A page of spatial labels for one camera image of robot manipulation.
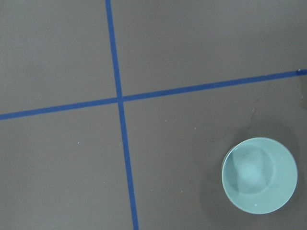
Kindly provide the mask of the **light green ceramic bowl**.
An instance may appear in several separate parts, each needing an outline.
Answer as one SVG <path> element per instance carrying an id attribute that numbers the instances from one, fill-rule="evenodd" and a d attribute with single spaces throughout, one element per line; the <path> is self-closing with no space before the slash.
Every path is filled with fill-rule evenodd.
<path id="1" fill-rule="evenodd" d="M 268 214 L 293 196 L 298 169 L 290 150 L 271 138 L 250 138 L 233 146 L 221 165 L 229 201 L 250 214 Z"/>

